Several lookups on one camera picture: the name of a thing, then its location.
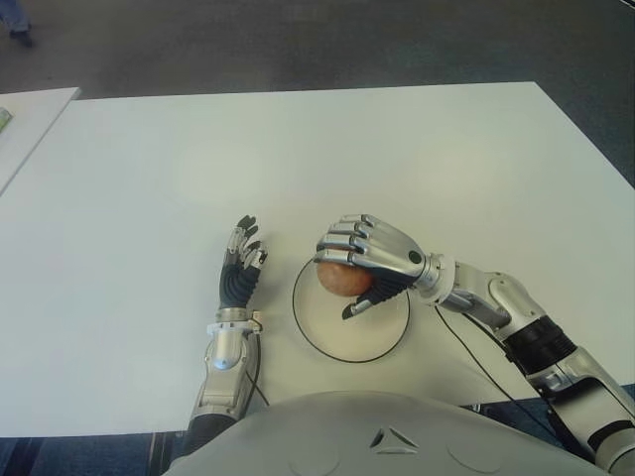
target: robot forearm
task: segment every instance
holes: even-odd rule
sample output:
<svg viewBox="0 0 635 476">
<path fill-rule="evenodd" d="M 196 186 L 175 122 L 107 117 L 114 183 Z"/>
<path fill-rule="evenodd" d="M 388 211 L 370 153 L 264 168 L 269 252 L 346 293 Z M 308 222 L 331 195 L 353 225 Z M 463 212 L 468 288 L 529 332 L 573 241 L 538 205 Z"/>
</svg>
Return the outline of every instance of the robot forearm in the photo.
<svg viewBox="0 0 635 476">
<path fill-rule="evenodd" d="M 514 278 L 456 263 L 426 289 L 449 293 L 439 305 L 487 324 L 507 356 L 550 405 L 550 421 L 577 452 L 613 474 L 635 474 L 635 404 L 604 369 L 577 347 Z"/>
</svg>

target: white plate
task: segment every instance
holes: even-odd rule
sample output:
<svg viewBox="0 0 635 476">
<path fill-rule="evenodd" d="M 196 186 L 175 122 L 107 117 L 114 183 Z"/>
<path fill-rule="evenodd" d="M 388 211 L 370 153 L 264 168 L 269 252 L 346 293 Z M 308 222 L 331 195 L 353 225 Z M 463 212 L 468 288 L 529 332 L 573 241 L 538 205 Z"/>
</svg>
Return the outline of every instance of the white plate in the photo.
<svg viewBox="0 0 635 476">
<path fill-rule="evenodd" d="M 383 357 L 408 327 L 408 293 L 342 319 L 342 311 L 354 300 L 328 292 L 319 283 L 317 265 L 307 263 L 294 286 L 294 316 L 300 332 L 315 349 L 335 360 L 361 363 Z"/>
</svg>

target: green object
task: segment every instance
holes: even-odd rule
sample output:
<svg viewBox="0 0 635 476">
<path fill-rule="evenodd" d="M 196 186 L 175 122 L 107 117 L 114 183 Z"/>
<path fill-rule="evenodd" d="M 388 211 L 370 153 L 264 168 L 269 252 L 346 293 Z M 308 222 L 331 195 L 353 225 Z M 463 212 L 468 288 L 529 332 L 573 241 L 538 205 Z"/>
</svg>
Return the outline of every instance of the green object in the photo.
<svg viewBox="0 0 635 476">
<path fill-rule="evenodd" d="M 12 117 L 13 116 L 11 115 L 9 111 L 7 111 L 4 107 L 0 107 L 0 132 L 2 132 L 2 129 L 4 129 L 4 126 L 9 124 L 9 121 L 11 120 Z"/>
</svg>

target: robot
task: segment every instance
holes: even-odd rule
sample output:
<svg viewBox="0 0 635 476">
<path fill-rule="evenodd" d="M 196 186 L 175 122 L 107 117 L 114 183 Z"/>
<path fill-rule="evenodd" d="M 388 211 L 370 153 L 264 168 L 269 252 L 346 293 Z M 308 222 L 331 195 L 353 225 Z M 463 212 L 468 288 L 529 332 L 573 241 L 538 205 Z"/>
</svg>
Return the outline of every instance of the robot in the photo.
<svg viewBox="0 0 635 476">
<path fill-rule="evenodd" d="M 233 230 L 208 328 L 207 368 L 167 474 L 635 475 L 635 403 L 571 342 L 511 276 L 424 252 L 372 215 L 346 215 L 317 243 L 316 262 L 366 269 L 373 286 L 342 312 L 352 318 L 405 290 L 483 326 L 549 406 L 574 456 L 474 412 L 374 392 L 331 392 L 245 417 L 258 379 L 262 325 L 247 310 L 267 258 L 246 216 Z"/>
</svg>

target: robotic hand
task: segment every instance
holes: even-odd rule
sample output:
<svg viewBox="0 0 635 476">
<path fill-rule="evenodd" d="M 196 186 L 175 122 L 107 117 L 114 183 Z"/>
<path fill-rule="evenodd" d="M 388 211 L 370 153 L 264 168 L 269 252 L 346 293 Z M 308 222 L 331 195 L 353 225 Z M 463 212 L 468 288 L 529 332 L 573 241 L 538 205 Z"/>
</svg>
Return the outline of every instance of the robotic hand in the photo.
<svg viewBox="0 0 635 476">
<path fill-rule="evenodd" d="M 260 241 L 248 244 L 258 231 L 255 223 L 255 217 L 243 217 L 229 237 L 220 273 L 220 306 L 215 323 L 207 327 L 211 337 L 204 357 L 207 375 L 190 418 L 184 456 L 244 417 L 255 388 L 252 381 L 258 380 L 262 325 L 259 313 L 250 313 L 247 303 L 267 251 Z"/>
<path fill-rule="evenodd" d="M 372 275 L 372 287 L 344 310 L 345 319 L 406 288 L 419 289 L 428 301 L 451 291 L 447 280 L 432 290 L 442 269 L 453 266 L 451 260 L 424 253 L 411 237 L 372 215 L 345 215 L 331 225 L 317 243 L 314 260 L 359 266 Z"/>
<path fill-rule="evenodd" d="M 550 423 L 569 450 L 612 474 L 635 474 L 635 403 L 516 279 L 426 254 L 408 235 L 365 214 L 331 225 L 314 260 L 359 266 L 373 276 L 344 318 L 411 288 L 427 304 L 486 324 L 550 406 Z"/>
</svg>

